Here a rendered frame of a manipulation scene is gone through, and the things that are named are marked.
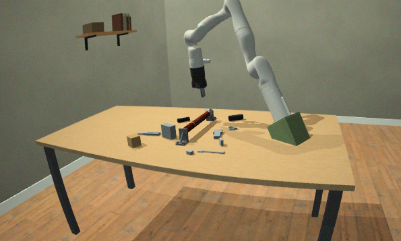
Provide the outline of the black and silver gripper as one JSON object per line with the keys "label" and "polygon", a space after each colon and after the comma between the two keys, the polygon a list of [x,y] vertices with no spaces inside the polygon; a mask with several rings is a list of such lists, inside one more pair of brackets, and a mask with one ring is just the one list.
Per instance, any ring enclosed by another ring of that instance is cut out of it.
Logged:
{"label": "black and silver gripper", "polygon": [[204,63],[210,63],[209,59],[189,59],[189,66],[192,78],[192,88],[200,89],[201,97],[205,97],[205,87],[207,82],[205,79]]}

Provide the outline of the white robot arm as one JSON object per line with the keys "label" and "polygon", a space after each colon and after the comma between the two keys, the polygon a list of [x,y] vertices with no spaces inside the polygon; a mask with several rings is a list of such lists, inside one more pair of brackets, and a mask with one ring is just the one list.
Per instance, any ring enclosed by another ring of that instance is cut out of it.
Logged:
{"label": "white robot arm", "polygon": [[[230,11],[228,10],[230,9]],[[190,59],[202,58],[202,50],[197,45],[205,35],[227,18],[233,18],[233,27],[243,51],[247,70],[255,79],[259,79],[259,89],[266,101],[274,122],[291,115],[285,99],[276,83],[274,72],[268,61],[262,56],[256,56],[255,38],[243,12],[239,0],[224,0],[223,8],[214,15],[201,21],[195,30],[188,30],[184,35],[185,44]],[[258,74],[257,74],[258,73]],[[285,102],[284,102],[285,101]]]}

